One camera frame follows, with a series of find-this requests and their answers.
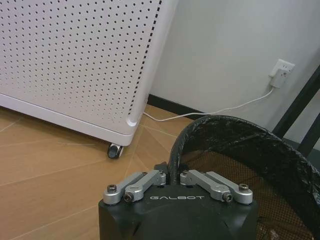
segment power plug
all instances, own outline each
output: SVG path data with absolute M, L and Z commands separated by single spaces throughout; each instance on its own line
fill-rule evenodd
M 294 67 L 294 64 L 282 59 L 278 59 L 274 68 L 269 74 L 269 77 L 271 77 L 270 85 L 275 88 L 280 88 L 284 84 L 284 82 L 288 78 L 288 75 L 292 72 Z
M 279 69 L 276 71 L 275 76 L 271 79 L 270 85 L 275 87 L 275 88 L 281 88 L 281 86 L 284 84 L 284 82 L 287 80 L 289 71 Z

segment white air purifier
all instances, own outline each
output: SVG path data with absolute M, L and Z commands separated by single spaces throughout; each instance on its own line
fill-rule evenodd
M 131 143 L 177 0 L 2 0 L 0 105 Z

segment white wall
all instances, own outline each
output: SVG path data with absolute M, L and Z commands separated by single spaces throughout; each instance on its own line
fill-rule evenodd
M 294 63 L 268 99 L 224 114 L 272 130 L 320 64 L 320 0 L 180 0 L 151 93 L 204 112 L 265 94 L 281 58 Z M 286 135 L 300 142 L 320 93 Z

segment perforated panel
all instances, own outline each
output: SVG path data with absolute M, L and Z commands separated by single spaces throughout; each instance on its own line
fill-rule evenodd
M 159 0 L 0 0 L 0 92 L 121 132 Z

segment black baseboard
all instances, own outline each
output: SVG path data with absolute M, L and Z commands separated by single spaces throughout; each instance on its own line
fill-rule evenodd
M 183 114 L 188 114 L 188 113 L 202 113 L 199 110 L 193 109 L 191 107 L 188 106 L 184 106 L 181 105 L 179 103 L 175 103 L 173 101 L 169 101 L 167 99 L 164 99 L 162 97 L 158 97 L 155 95 L 150 94 L 149 98 L 148 98 L 148 102 L 149 105 L 169 111 L 171 113 L 174 114 L 178 114 L 178 115 L 183 115 Z M 190 115 L 187 116 L 187 118 L 195 120 L 198 118 L 201 118 L 201 115 Z M 299 143 L 295 142 L 295 141 L 291 141 L 289 139 L 283 139 L 287 144 L 290 144 L 291 146 L 293 146 L 295 149 L 299 146 Z M 315 166 L 318 170 L 320 170 L 320 151 L 313 149 L 311 151 L 311 153 L 309 154 L 308 158 L 307 158 L 313 166 Z
M 169 101 L 167 99 L 164 99 L 162 97 L 158 97 L 158 96 L 155 96 L 152 94 L 149 95 L 148 104 L 151 106 L 166 110 L 168 112 L 178 114 L 178 115 L 183 115 L 183 114 L 188 114 L 188 113 L 202 113 L 202 111 L 193 109 L 188 106 L 181 105 L 179 103 L 175 103 L 173 101 Z M 203 117 L 203 116 L 190 115 L 190 116 L 187 116 L 186 118 L 195 120 L 195 119 L 198 119 L 201 117 Z

